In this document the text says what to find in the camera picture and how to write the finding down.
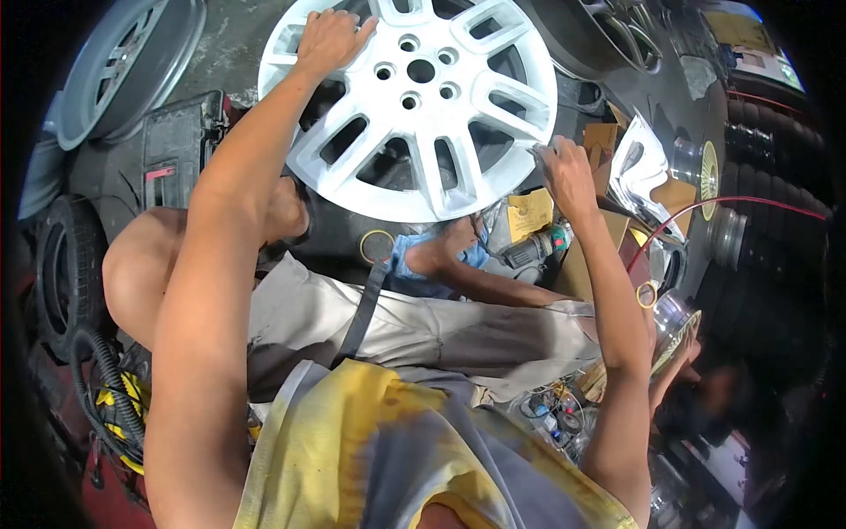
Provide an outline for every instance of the yellow paper label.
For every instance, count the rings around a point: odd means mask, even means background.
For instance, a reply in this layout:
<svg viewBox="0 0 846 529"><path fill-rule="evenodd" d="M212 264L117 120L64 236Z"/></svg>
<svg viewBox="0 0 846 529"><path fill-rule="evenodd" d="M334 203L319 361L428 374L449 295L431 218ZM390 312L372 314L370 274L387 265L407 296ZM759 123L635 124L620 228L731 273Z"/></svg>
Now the yellow paper label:
<svg viewBox="0 0 846 529"><path fill-rule="evenodd" d="M529 195L508 197L511 242L519 242L551 223L552 197L546 188L532 191Z"/></svg>

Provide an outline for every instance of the power tool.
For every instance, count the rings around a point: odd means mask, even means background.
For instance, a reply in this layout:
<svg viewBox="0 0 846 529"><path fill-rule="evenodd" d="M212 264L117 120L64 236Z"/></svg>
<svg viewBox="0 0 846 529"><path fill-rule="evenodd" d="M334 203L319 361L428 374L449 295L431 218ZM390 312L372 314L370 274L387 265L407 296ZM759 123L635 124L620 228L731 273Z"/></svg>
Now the power tool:
<svg viewBox="0 0 846 529"><path fill-rule="evenodd" d="M568 227L553 224L543 231L531 234L526 240L503 250L500 261L517 270L532 262L542 261L556 251L567 250L573 240L573 234L567 230Z"/></svg>

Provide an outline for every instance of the black corrugated hose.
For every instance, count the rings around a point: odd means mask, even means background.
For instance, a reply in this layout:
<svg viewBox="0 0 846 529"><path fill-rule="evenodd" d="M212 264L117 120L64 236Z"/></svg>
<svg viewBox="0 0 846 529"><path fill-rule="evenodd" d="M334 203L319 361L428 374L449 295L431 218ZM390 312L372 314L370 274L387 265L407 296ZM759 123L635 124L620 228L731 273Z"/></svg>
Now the black corrugated hose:
<svg viewBox="0 0 846 529"><path fill-rule="evenodd" d="M129 436L129 439L123 440L106 428L82 375L80 351L86 348L91 350L99 363L102 379L113 388L123 388L124 381L120 376L117 355L114 354L106 339L87 322L77 324L71 331L66 346L69 348L70 368L74 375L76 394L97 437L112 452L124 455L138 465L143 465L144 423L135 411L133 400L128 395L113 392L115 408L121 420L119 426Z"/></svg>

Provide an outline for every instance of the blue cloth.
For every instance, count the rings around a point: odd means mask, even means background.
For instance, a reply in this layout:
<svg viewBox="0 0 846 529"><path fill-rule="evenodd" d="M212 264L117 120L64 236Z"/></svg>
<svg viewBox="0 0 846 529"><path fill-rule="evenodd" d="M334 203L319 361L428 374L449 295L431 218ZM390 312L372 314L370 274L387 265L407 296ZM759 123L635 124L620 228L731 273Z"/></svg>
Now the blue cloth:
<svg viewBox="0 0 846 529"><path fill-rule="evenodd" d="M390 269L385 278L386 289L417 298L438 298L442 300L447 299L453 293L452 289L430 281L426 276L412 272L405 264L405 252L409 248L432 240L437 236L436 233L397 236L391 254ZM487 232L484 229L481 232L481 238L487 242ZM491 258L478 242L456 257L459 261L474 268L484 267L487 260Z"/></svg>

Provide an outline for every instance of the white cloth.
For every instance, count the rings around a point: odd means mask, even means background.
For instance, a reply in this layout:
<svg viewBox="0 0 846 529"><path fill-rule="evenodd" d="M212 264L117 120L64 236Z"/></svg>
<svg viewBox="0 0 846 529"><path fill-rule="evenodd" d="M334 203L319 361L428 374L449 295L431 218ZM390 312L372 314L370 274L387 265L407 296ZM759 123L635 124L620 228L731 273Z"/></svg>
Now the white cloth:
<svg viewBox="0 0 846 529"><path fill-rule="evenodd" d="M250 399L271 401L301 360L329 366L362 290L310 272L287 254L253 292ZM358 360L463 373L506 401L598 358L598 344L579 323L593 316L591 303L577 301L513 308L382 291Z"/></svg>

